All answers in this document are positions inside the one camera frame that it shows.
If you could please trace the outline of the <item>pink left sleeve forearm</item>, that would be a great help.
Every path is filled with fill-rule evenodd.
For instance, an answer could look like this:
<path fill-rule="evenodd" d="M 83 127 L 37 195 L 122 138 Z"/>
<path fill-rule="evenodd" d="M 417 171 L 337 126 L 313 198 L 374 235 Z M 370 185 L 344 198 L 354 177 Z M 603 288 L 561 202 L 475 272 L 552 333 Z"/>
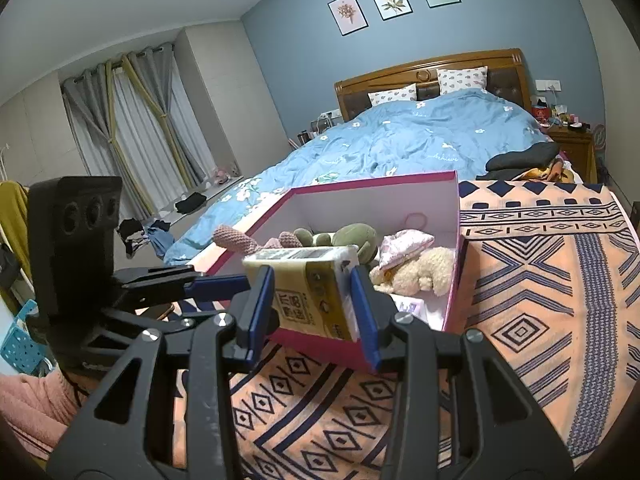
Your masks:
<path fill-rule="evenodd" d="M 44 377 L 2 375 L 1 415 L 23 448 L 46 462 L 98 385 L 97 379 L 58 367 Z"/>

